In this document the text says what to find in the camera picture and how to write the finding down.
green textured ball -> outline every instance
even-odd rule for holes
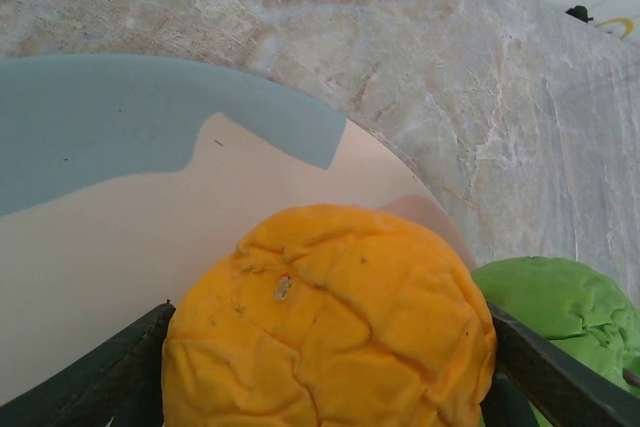
[[[547,257],[492,262],[471,275],[487,301],[614,384],[640,394],[622,376],[623,368],[640,374],[640,311],[607,276],[579,262]]]

yellow ball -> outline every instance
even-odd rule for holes
[[[436,234],[313,205],[258,225],[186,295],[163,350],[167,427],[477,427],[496,337]]]

beige surface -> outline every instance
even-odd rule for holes
[[[640,304],[638,51],[533,0],[0,0],[0,55],[216,62],[321,99],[480,263],[577,257]]]
[[[256,152],[260,161],[252,163]],[[251,228],[287,207],[357,203],[405,216],[413,207],[412,220],[444,234],[470,262],[430,198],[406,166],[352,122],[325,170],[215,114],[181,171],[118,177],[0,217],[0,350],[7,360],[0,365],[0,405],[150,306],[165,298],[179,304]]]

marble wall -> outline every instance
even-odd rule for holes
[[[640,51],[535,0],[0,0],[0,56],[58,52],[306,92],[400,156],[480,263],[577,258],[640,305]]]

black object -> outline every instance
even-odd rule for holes
[[[0,407],[2,427],[160,427],[168,301],[80,360]]]
[[[585,24],[588,24],[593,20],[593,17],[589,17],[589,12],[584,5],[576,5],[575,7],[571,7],[565,13],[569,14],[571,17],[575,17],[576,19],[583,21]]]
[[[630,370],[623,370],[622,371],[622,377],[624,378],[625,382],[629,385],[633,385],[636,389],[640,389],[640,376],[634,374],[633,372],[631,372]]]
[[[496,372],[482,402],[486,427],[537,427],[534,404],[555,427],[640,427],[640,399],[489,304]],[[167,302],[71,366],[0,407],[0,427],[160,427]]]
[[[497,382],[482,403],[487,427],[531,424],[532,404],[555,427],[639,427],[640,399],[489,303],[498,336]],[[506,387],[511,383],[514,388]]]

